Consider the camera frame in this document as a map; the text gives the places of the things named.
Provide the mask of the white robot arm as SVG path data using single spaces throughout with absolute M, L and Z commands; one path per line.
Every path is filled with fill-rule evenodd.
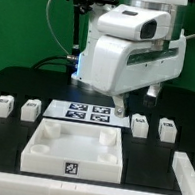
M 72 80 L 110 96 L 117 117 L 126 113 L 127 93 L 178 77 L 186 39 L 182 29 L 188 0 L 77 0 L 89 12 L 88 42 Z

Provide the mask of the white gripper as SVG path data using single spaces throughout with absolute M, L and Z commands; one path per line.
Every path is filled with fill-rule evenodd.
M 116 95 L 116 117 L 125 117 L 126 92 L 152 84 L 143 101 L 152 108 L 158 102 L 160 82 L 180 75 L 186 40 L 183 35 L 174 41 L 166 38 L 170 22 L 168 12 L 125 4 L 99 17 L 97 27 L 102 36 L 95 44 L 91 84 L 100 93 Z

